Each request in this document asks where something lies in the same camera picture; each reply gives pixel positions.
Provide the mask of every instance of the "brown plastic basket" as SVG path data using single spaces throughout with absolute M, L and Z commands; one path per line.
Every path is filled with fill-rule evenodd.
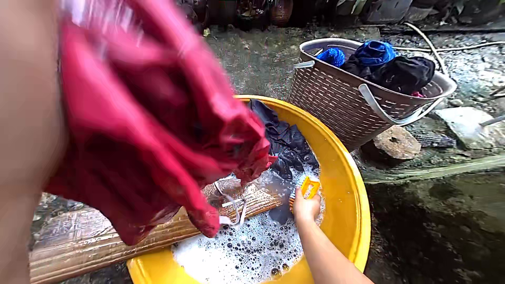
M 347 59 L 361 44 L 342 38 L 302 43 L 302 62 L 294 66 L 288 97 L 291 104 L 326 124 L 348 151 L 357 149 L 392 125 L 405 125 L 424 117 L 456 89 L 453 80 L 435 72 L 432 81 L 422 90 L 426 98 L 416 98 L 363 80 L 309 54 L 338 47 Z M 428 103 L 431 105 L 423 111 Z

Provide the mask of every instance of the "yellow brush handle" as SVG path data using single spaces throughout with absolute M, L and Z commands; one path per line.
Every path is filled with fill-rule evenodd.
M 319 183 L 318 181 L 311 180 L 308 176 L 305 177 L 304 182 L 301 184 L 301 192 L 303 192 L 304 195 L 305 192 L 309 189 L 310 185 L 312 185 L 311 193 L 309 194 L 309 197 L 307 199 L 311 199 L 312 197 L 314 197 L 314 195 L 317 194 L 317 191 L 319 190 L 319 186 L 321 185 L 321 183 Z

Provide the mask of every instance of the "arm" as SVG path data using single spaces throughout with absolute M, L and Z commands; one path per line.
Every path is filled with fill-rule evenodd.
M 53 3 L 0 4 L 2 283 L 29 283 L 27 243 L 33 211 L 64 145 Z
M 321 197 L 303 198 L 296 189 L 293 214 L 315 284 L 372 283 L 324 235 L 314 221 L 319 214 Z

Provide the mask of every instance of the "scrub brush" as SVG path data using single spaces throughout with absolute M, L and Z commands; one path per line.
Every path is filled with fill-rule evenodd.
M 305 177 L 304 182 L 301 184 L 301 192 L 305 196 L 305 193 L 309 189 L 309 186 L 312 185 L 310 191 L 311 193 L 309 194 L 309 197 L 307 199 L 311 199 L 314 197 L 314 195 L 317 194 L 317 191 L 319 190 L 319 186 L 321 185 L 320 182 L 318 181 L 313 181 L 311 180 L 308 176 Z M 294 197 L 295 197 L 295 192 L 291 192 L 291 195 L 289 196 L 289 208 L 293 212 L 293 202 L 294 202 Z

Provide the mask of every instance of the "wooden board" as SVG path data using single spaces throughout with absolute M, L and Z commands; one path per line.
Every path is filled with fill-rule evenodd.
M 239 192 L 233 186 L 222 184 L 233 198 L 246 198 L 247 217 L 268 211 L 279 205 L 277 198 L 250 184 Z M 214 188 L 206 186 L 205 194 L 211 203 L 220 203 L 213 196 Z M 230 207 L 220 208 L 220 215 L 235 219 Z M 181 208 L 174 218 L 157 226 L 136 246 L 125 245 L 111 223 L 100 211 L 86 207 L 50 219 L 40 231 L 40 238 L 30 252 L 32 284 L 62 281 L 88 273 L 134 256 L 166 248 L 178 241 L 200 234 Z

